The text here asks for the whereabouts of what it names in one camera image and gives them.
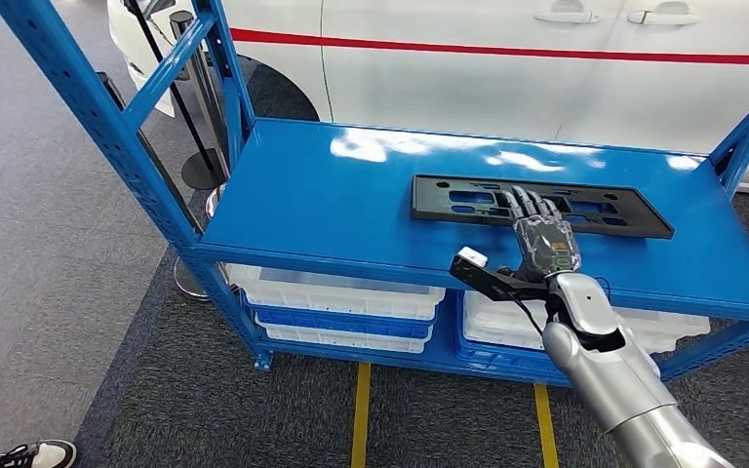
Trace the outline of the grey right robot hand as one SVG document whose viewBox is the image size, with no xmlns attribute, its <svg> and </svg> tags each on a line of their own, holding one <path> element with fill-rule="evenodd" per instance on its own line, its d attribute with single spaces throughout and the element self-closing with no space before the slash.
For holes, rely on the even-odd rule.
<svg viewBox="0 0 749 468">
<path fill-rule="evenodd" d="M 556 274 L 578 271 L 581 257 L 572 227 L 555 203 L 520 185 L 502 194 L 512 213 L 511 226 L 522 256 L 514 276 L 541 283 Z"/>
</svg>

